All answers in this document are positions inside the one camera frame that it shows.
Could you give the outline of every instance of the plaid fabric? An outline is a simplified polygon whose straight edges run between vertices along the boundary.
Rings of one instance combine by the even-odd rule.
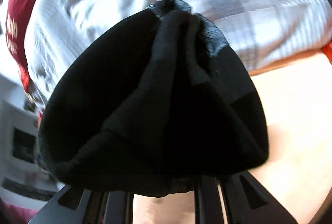
[[[327,0],[184,0],[224,33],[247,70],[307,49],[332,36]]]

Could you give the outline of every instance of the pink fabric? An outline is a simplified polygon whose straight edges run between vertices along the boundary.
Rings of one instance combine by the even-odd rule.
[[[7,202],[4,202],[4,205],[11,216],[14,218],[16,224],[28,224],[28,222],[38,212],[38,210],[21,208],[15,205],[11,205]]]

